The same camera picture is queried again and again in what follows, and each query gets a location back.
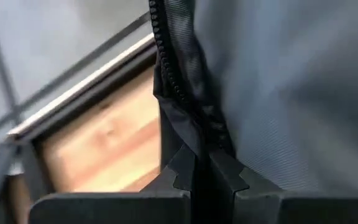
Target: gray fabric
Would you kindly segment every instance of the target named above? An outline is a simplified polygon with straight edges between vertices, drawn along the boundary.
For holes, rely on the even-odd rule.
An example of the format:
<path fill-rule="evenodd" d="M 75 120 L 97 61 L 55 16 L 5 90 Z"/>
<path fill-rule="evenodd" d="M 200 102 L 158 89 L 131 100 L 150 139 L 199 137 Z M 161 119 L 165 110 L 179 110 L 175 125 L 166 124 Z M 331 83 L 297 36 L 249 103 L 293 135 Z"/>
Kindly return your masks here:
<path fill-rule="evenodd" d="M 288 190 L 358 190 L 358 1 L 197 0 L 237 158 Z"/>

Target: wooden board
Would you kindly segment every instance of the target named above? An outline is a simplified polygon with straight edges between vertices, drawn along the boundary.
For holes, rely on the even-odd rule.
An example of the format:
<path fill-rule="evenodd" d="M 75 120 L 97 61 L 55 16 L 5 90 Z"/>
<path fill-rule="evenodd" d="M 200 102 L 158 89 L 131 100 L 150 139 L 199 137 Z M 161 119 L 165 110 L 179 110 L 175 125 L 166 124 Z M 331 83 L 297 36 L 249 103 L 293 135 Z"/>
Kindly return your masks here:
<path fill-rule="evenodd" d="M 159 173 L 158 103 L 152 68 L 48 138 L 43 157 L 58 192 L 137 192 Z M 31 201 L 21 177 L 10 181 L 18 223 Z"/>

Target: zipper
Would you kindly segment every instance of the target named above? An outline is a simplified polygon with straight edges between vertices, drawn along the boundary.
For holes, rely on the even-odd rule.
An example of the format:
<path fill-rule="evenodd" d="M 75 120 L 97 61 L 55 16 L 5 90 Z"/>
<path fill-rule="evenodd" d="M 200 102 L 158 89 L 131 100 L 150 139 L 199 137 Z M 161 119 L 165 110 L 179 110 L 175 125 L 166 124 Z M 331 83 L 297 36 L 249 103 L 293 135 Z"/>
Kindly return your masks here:
<path fill-rule="evenodd" d="M 177 64 L 177 59 L 174 56 L 175 53 L 173 52 L 173 48 L 169 44 L 170 37 L 168 27 L 166 22 L 163 20 L 165 17 L 164 8 L 160 2 L 154 0 L 149 1 L 149 6 L 155 44 L 157 45 L 158 54 L 160 56 L 162 73 L 168 78 L 168 82 L 172 86 L 174 94 L 180 100 L 180 103 L 185 108 L 189 108 L 190 97 L 187 92 L 184 91 L 185 88 L 183 80 L 177 79 L 177 75 L 175 75 L 180 71 L 180 69 Z"/>
<path fill-rule="evenodd" d="M 233 155 L 231 140 L 228 137 L 224 123 L 211 121 L 205 114 L 203 115 L 202 109 L 194 104 L 193 97 L 186 90 L 186 83 L 180 73 L 178 60 L 170 41 L 163 0 L 149 0 L 149 7 L 155 43 L 160 56 L 162 75 L 167 77 L 174 95 L 186 109 L 185 111 L 191 114 L 196 123 L 205 128 L 205 131 L 214 136 L 210 140 L 215 142 L 221 150 Z"/>

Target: gray nylon fabric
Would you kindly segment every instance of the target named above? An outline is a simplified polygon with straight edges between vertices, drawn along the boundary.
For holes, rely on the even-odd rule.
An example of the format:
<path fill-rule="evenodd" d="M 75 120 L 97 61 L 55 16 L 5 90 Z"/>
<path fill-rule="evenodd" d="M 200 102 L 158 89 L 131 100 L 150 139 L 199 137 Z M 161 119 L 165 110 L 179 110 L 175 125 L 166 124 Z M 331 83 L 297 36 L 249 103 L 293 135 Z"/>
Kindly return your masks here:
<path fill-rule="evenodd" d="M 358 190 L 358 1 L 195 1 L 245 165 L 287 190 Z"/>

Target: zipper teeth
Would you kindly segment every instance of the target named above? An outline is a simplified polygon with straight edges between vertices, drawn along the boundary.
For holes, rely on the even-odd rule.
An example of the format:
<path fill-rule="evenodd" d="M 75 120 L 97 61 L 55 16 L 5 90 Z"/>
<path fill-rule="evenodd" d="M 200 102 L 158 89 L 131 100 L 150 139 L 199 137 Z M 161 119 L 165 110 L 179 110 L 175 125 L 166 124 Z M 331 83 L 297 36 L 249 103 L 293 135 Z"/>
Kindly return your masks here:
<path fill-rule="evenodd" d="M 172 46 L 167 45 L 169 43 L 169 33 L 163 32 L 167 30 L 168 27 L 164 21 L 164 5 L 161 2 L 156 0 L 149 0 L 150 6 L 150 18 L 152 21 L 153 33 L 155 37 L 155 43 L 158 48 L 158 53 L 160 56 L 160 64 L 162 66 L 162 73 L 166 74 L 168 77 L 168 81 L 173 87 L 177 98 L 183 103 L 183 106 L 189 108 L 191 107 L 189 99 L 191 99 L 183 87 L 183 84 L 180 79 L 176 79 L 175 72 L 177 73 L 179 70 L 179 66 L 175 64 L 177 60 L 172 58 L 174 54 Z M 217 134 L 216 143 L 218 144 L 218 148 L 232 154 L 231 145 L 227 145 L 227 134 L 222 131 L 222 128 L 216 128 L 211 122 L 208 122 L 208 129 L 214 130 Z"/>
<path fill-rule="evenodd" d="M 164 40 L 168 39 L 169 37 L 164 36 L 167 35 L 167 33 L 162 32 L 162 30 L 167 29 L 164 26 L 163 18 L 163 6 L 158 3 L 157 1 L 150 0 L 149 1 L 150 6 L 150 18 L 152 21 L 152 27 L 153 27 L 153 33 L 155 38 L 155 43 L 157 45 L 158 53 L 160 56 L 160 63 L 163 67 L 163 72 L 167 74 L 168 81 L 173 87 L 176 96 L 180 99 L 180 101 L 188 105 L 189 100 L 188 96 L 186 95 L 185 91 L 183 91 L 183 88 L 181 88 L 181 83 L 175 78 L 174 71 L 178 71 L 178 66 L 174 66 L 172 64 L 173 58 L 168 58 L 169 54 L 169 46 L 166 45 L 166 42 Z"/>

